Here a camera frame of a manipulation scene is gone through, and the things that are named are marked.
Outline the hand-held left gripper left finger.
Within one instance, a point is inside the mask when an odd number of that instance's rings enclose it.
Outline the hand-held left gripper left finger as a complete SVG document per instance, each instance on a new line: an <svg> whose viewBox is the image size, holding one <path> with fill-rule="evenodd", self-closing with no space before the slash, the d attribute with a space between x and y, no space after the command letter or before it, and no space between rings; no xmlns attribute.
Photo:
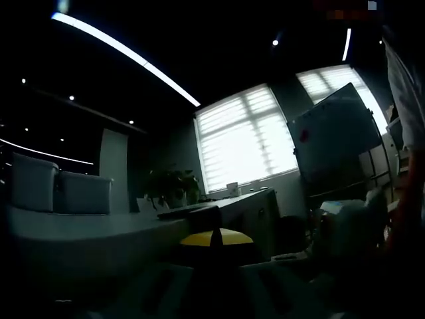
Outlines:
<svg viewBox="0 0 425 319"><path fill-rule="evenodd" d="M146 268L99 318L204 318L211 311L218 230L184 238L172 263Z"/></svg>

